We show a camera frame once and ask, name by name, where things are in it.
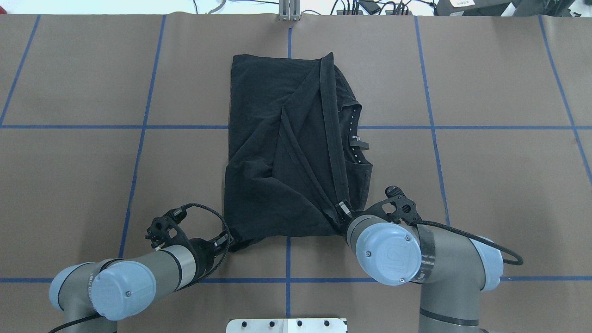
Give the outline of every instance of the white metal plate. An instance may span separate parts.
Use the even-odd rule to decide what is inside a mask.
[[[345,318],[233,319],[226,325],[226,333],[347,333],[347,331],[348,320]]]

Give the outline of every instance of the light blue joint cap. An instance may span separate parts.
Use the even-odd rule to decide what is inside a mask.
[[[122,261],[100,272],[91,286],[95,310],[111,321],[144,311],[156,295],[156,279],[145,265]]]
[[[78,267],[86,264],[92,264],[92,262],[85,262],[83,264],[70,266],[68,268],[64,268],[61,272],[59,272],[55,278],[53,278],[52,284],[49,286],[49,301],[52,303],[53,307],[56,308],[58,311],[64,311],[60,306],[60,290],[66,282],[66,279],[70,276],[72,272],[74,272]]]
[[[479,257],[481,257],[483,269],[485,270],[485,287],[481,291],[488,292],[489,290],[494,290],[500,284],[500,277],[504,274],[504,260],[501,257],[501,252],[474,239],[469,238],[469,240],[475,245],[477,252],[479,252]]]
[[[387,222],[362,231],[356,243],[356,257],[369,276],[388,286],[410,281],[422,264],[422,251],[413,234]]]

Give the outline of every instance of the white mounting bracket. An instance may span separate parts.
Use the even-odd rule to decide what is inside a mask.
[[[347,333],[345,318],[232,319],[226,333]]]
[[[280,21],[300,21],[300,0],[279,0]]]

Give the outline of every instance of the black garment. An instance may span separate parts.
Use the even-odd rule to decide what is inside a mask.
[[[363,210],[372,164],[350,146],[362,106],[333,54],[235,56],[231,94],[224,216],[238,247],[275,235],[343,234],[335,205]]]

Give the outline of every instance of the white floor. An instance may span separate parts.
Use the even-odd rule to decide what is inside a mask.
[[[195,2],[198,12],[205,14],[217,7],[221,0],[195,0]],[[327,15],[333,3],[333,0],[301,0],[300,7],[302,11],[312,9]],[[177,11],[195,13],[192,0],[0,0],[0,5],[9,14],[168,14]],[[411,1],[408,6],[414,15],[433,15],[432,7],[422,2]],[[584,17],[592,17],[592,7],[584,5],[584,0],[576,0],[570,8],[572,12],[582,14]],[[343,9],[340,2],[337,4],[337,9]],[[278,6],[228,0],[216,14],[264,12],[277,13]]]

